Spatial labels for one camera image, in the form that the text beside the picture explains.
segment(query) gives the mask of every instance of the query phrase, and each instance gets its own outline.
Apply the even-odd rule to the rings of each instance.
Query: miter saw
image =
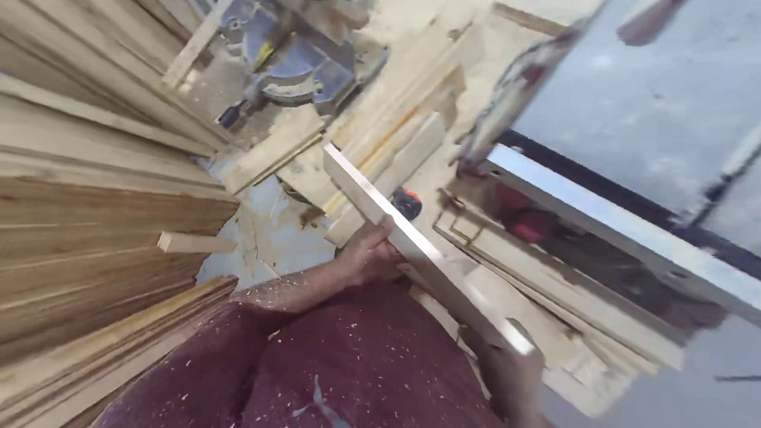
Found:
[[[236,0],[224,13],[228,52],[246,66],[243,97],[218,119],[230,128],[248,107],[264,101],[311,102],[321,116],[336,109],[385,63],[383,46],[351,30],[367,10],[346,0]]]

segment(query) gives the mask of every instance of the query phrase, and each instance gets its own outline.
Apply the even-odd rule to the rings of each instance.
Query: stack of lumber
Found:
[[[90,104],[84,109],[79,104],[45,97],[41,104],[54,104],[47,105],[49,108],[85,116],[95,123],[106,120],[108,126],[119,123],[117,129],[137,129],[135,132],[143,138],[148,126],[158,128],[158,132],[150,132],[160,142],[172,141],[172,146],[182,142],[185,148],[192,146],[191,152],[197,155],[210,155],[233,139],[161,83],[185,41],[178,39],[176,28],[167,29],[164,21],[170,18],[166,14],[161,20],[155,18],[160,14],[156,5],[152,5],[152,13],[144,8],[151,8],[152,3],[156,2],[2,2],[0,47],[4,55],[0,57],[0,69],[40,89]]]
[[[206,254],[159,236],[217,235],[237,209],[190,157],[223,142],[123,68],[160,78],[99,14],[132,2],[89,3],[0,4],[0,364],[192,287]]]
[[[192,336],[228,301],[236,283],[234,276],[213,279],[85,337],[3,368],[0,423],[7,427],[64,426],[93,406],[104,407],[115,391]],[[87,413],[90,421],[97,416],[96,411]]]

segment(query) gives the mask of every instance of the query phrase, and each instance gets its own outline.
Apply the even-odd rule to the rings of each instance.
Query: wood scrap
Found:
[[[395,222],[389,241],[428,284],[428,290],[457,318],[483,337],[503,343],[508,349],[528,354],[533,344],[508,320],[500,318],[493,303],[474,293],[462,273],[417,231],[372,184],[357,171],[335,146],[325,146],[325,171],[357,208],[375,224],[391,216]]]
[[[121,117],[118,114],[59,95],[55,92],[38,88],[8,75],[0,75],[0,94],[52,108],[74,117],[90,120],[184,152],[193,153],[194,155],[214,155],[214,150],[202,143],[154,126],[146,125],[137,120]]]
[[[409,144],[393,157],[393,163],[373,183],[388,198],[444,141],[444,120],[439,113],[431,114]],[[328,229],[325,239],[342,248],[349,238],[365,223],[360,212],[350,206],[340,219]]]
[[[498,302],[502,318],[513,319],[523,325],[544,354],[545,366],[549,369],[560,367],[574,352],[568,338],[568,328],[548,318],[510,283],[488,267],[477,266],[465,277],[465,283],[478,290],[488,300]]]
[[[550,36],[557,36],[576,21],[588,18],[603,0],[496,0],[500,16]]]
[[[228,192],[256,186],[316,142],[325,122],[311,104],[286,108],[269,128],[269,137],[223,172]]]
[[[206,15],[201,25],[193,33],[193,37],[180,51],[180,54],[174,59],[169,69],[161,78],[161,81],[169,89],[175,89],[185,78],[198,55],[206,49],[206,46],[212,41],[214,35],[219,31],[222,23],[222,15],[232,4],[233,0],[220,0],[214,5],[212,11]]]
[[[315,206],[322,206],[336,195],[338,188],[323,170],[323,147],[314,144],[296,155],[277,172],[279,179],[288,183]]]
[[[156,245],[164,253],[231,253],[237,243],[218,236],[162,232]]]
[[[521,243],[501,226],[485,225],[472,241],[454,235],[448,231],[450,227],[451,223],[437,223],[436,230],[446,238],[456,237],[450,239],[456,245],[486,259],[647,359],[681,369],[682,347],[585,288],[569,283],[556,268],[547,266],[546,260],[522,250]]]

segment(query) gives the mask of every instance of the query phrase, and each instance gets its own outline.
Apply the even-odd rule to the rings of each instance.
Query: wood block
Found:
[[[227,11],[232,2],[233,0],[220,0],[214,5],[212,11],[206,15],[201,25],[193,33],[193,37],[190,38],[187,45],[180,51],[180,54],[177,55],[161,79],[167,88],[175,89],[180,85],[185,75],[190,71],[190,67],[193,66],[196,58],[198,58],[198,55],[206,49],[206,45],[217,34],[219,25],[222,23],[222,15]]]
[[[156,245],[164,253],[231,253],[237,243],[218,236],[162,232]]]
[[[465,277],[468,286],[477,289],[493,302],[500,316],[521,323],[531,335],[545,358],[545,365],[554,369],[561,366],[574,352],[568,328],[561,328],[510,283],[483,265]]]

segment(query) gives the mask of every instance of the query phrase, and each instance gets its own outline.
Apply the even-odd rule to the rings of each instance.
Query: wood plank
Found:
[[[42,330],[25,334],[2,344],[0,362],[3,364],[16,363],[26,356],[63,345],[191,289],[195,284],[195,279],[191,277],[181,283],[170,284],[164,288],[153,290],[152,293],[143,293],[115,305],[104,306],[103,310],[88,311],[83,313],[83,316],[70,318],[65,322],[59,322]]]
[[[0,406],[11,406],[75,370],[81,362],[97,358],[135,331],[150,327],[152,323],[219,289],[229,288],[236,281],[234,277],[214,279],[42,356],[0,369]]]
[[[381,195],[388,198],[394,190],[412,175],[428,156],[444,141],[444,119],[439,113],[431,114],[418,132],[393,157],[389,166],[373,183]],[[361,213],[350,206],[328,229],[325,239],[342,248],[349,238],[365,223]]]
[[[237,243],[218,236],[162,232],[156,245],[164,253],[231,253]]]
[[[144,139],[0,95],[0,150],[66,158],[207,187],[219,182],[185,155]]]
[[[0,71],[5,75],[22,79],[30,85],[100,107],[123,117],[154,123],[123,102],[104,94],[102,88],[93,86],[93,82],[83,81],[81,75],[72,75],[71,70],[39,57],[34,51],[28,49],[29,43],[20,46],[15,43],[16,40],[11,41],[6,38],[7,36],[9,36],[7,33],[0,36]]]
[[[346,158],[367,179],[375,181],[383,170],[387,168],[388,164],[391,163],[394,153],[398,152],[410,141],[410,136],[420,127],[423,120],[432,111],[444,111],[447,113],[442,114],[442,118],[444,119],[444,128],[449,129],[449,126],[451,126],[457,116],[457,96],[463,92],[464,88],[463,68],[461,65],[457,65],[433,92],[427,94],[420,92],[411,97],[412,101],[408,105],[413,106],[412,109],[409,110],[409,113],[404,114],[405,118],[399,122],[397,128],[391,130],[391,134],[383,135],[382,138],[376,139],[379,142],[375,144],[374,149],[368,155],[364,151],[352,150],[354,147],[352,144],[346,149]],[[368,134],[373,132],[373,128],[373,126],[370,127]],[[327,204],[322,206],[322,209],[328,215],[328,218],[335,219],[336,214],[341,213],[342,207],[348,204],[349,202],[345,196],[338,192]]]
[[[603,0],[496,0],[497,13],[522,27],[557,36],[576,21],[590,17]]]
[[[521,250],[504,229],[485,227],[467,247],[640,355],[681,370],[682,347],[584,287],[569,283],[557,269]]]
[[[160,75],[96,28],[79,5],[71,0],[29,1],[51,21],[20,0],[8,0],[0,3],[0,22],[162,126],[215,149],[228,143],[218,126],[200,119],[176,96],[162,93]]]
[[[0,94],[52,108],[74,117],[90,120],[184,152],[193,153],[194,155],[214,155],[214,150],[202,143],[164,131],[155,126],[146,125],[137,120],[122,117],[108,110],[59,95],[55,92],[38,88],[8,75],[0,75]]]
[[[495,313],[491,302],[465,284],[462,273],[415,229],[332,144],[324,148],[325,171],[370,221],[378,224],[392,216],[395,226],[389,241],[428,283],[429,292],[456,318],[508,349],[522,354],[533,344],[509,321]]]
[[[0,179],[0,225],[4,228],[89,223],[192,232],[222,227],[237,206],[188,196]]]
[[[232,194],[256,186],[309,146],[324,127],[312,104],[286,107],[269,128],[269,137],[222,173],[224,186]]]
[[[135,3],[140,5],[145,11],[147,11],[156,20],[161,22],[167,30],[169,30],[174,36],[181,40],[183,43],[188,43],[190,37],[193,37],[193,32],[185,27],[174,15],[169,12],[164,3],[159,0],[134,0]]]
[[[326,136],[352,161],[366,158],[379,140],[392,134],[411,116],[409,111],[452,73],[463,51],[476,40],[473,28],[453,42],[441,25],[428,25],[414,44],[391,53],[357,105],[333,122]]]
[[[167,71],[183,48],[183,42],[132,0],[85,1],[106,18],[110,34],[160,73]]]
[[[18,178],[50,184],[70,184],[78,187],[99,187],[219,200],[237,204],[223,188],[180,183],[159,177],[146,177],[125,171],[109,171],[98,166],[77,164],[75,161],[45,159],[33,155],[0,152],[0,177]]]
[[[160,232],[71,225],[48,228],[0,228],[0,269],[40,264],[59,258],[148,247]]]
[[[277,171],[277,176],[315,206],[330,201],[338,188],[323,170],[323,147],[312,145]]]
[[[575,351],[569,340],[568,328],[543,314],[533,303],[488,267],[479,265],[465,277],[465,283],[481,292],[488,300],[497,302],[502,318],[521,323],[542,351],[545,366],[560,367]]]
[[[56,411],[62,404],[71,407],[70,398],[77,396],[82,391],[92,391],[92,385],[103,385],[102,379],[118,372],[119,368],[132,360],[134,356],[140,355],[156,343],[164,341],[167,336],[173,335],[178,330],[192,333],[209,315],[217,311],[220,305],[224,304],[228,299],[230,289],[230,287],[223,288],[220,292],[213,293],[209,297],[175,311],[173,314],[152,323],[150,327],[136,331],[125,340],[114,343],[97,358],[82,361],[78,368],[66,376],[51,382],[32,394],[28,394],[13,406],[0,411],[0,421],[9,426],[28,426],[30,423],[34,424],[37,418],[45,418],[50,411]],[[57,423],[64,423],[68,420],[68,418],[60,416],[59,419],[56,421]],[[58,425],[50,421],[47,426]]]
[[[149,273],[155,275],[160,270],[196,265],[204,258],[204,254],[165,254],[155,246],[149,246],[10,267],[0,270],[0,296],[8,310],[18,302],[39,299],[40,296],[127,281]]]
[[[177,55],[161,79],[168,88],[175,89],[180,85],[181,81],[190,71],[190,67],[193,66],[196,58],[198,58],[198,55],[206,49],[206,46],[212,41],[214,35],[217,34],[219,25],[222,22],[222,15],[227,11],[232,2],[233,0],[219,0],[214,5],[212,11],[206,15],[201,25],[193,33],[193,37],[190,38],[187,45],[180,51],[180,54]]]

